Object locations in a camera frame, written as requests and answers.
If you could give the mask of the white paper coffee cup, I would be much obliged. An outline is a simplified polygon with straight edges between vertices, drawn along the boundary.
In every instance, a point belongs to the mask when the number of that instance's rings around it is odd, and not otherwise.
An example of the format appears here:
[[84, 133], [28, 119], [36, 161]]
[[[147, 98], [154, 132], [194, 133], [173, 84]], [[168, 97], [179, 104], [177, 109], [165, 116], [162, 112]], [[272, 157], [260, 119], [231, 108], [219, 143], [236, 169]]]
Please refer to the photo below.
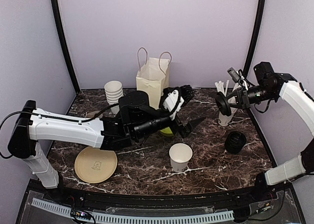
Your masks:
[[177, 143], [171, 146], [169, 149], [169, 157], [172, 170], [174, 172], [184, 171], [192, 156], [193, 151], [187, 144]]

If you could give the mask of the black plastic cup lid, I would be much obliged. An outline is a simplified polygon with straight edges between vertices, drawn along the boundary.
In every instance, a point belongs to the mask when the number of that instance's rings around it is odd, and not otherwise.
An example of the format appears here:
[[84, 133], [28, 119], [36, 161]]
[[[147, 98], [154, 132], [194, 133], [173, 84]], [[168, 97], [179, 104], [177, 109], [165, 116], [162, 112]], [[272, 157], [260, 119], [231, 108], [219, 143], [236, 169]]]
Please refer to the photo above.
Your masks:
[[222, 115], [230, 116], [232, 114], [228, 99], [221, 91], [217, 93], [215, 102]]

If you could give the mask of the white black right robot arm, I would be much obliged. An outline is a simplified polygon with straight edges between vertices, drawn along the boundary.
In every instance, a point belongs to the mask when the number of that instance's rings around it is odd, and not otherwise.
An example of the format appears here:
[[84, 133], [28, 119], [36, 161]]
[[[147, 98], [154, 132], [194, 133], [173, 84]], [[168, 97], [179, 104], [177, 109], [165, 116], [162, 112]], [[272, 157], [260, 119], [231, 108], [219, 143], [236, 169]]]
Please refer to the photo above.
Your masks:
[[278, 165], [262, 171], [250, 191], [254, 201], [261, 201], [269, 194], [269, 187], [293, 182], [296, 178], [314, 175], [314, 99], [305, 87], [289, 73], [277, 73], [270, 62], [260, 62], [252, 69], [255, 80], [236, 70], [239, 88], [226, 97], [225, 112], [232, 109], [252, 110], [257, 123], [266, 133], [270, 151]]

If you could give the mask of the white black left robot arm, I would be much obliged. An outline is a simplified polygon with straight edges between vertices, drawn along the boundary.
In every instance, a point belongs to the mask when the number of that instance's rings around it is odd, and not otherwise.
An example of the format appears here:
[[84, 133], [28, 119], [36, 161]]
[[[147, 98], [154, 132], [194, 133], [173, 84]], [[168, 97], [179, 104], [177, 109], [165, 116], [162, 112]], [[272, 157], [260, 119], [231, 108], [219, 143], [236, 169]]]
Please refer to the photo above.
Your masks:
[[167, 88], [160, 99], [159, 108], [149, 105], [146, 92], [136, 90], [118, 100], [119, 111], [115, 117], [105, 117], [100, 112], [91, 118], [81, 118], [47, 112], [29, 100], [17, 113], [7, 149], [12, 157], [26, 162], [50, 194], [58, 202], [69, 199], [63, 187], [63, 178], [42, 152], [41, 140], [56, 140], [87, 145], [100, 150], [116, 151], [139, 142], [140, 139], [170, 128], [172, 133], [186, 138], [203, 119], [197, 118], [182, 124], [178, 112], [194, 96], [193, 89]]

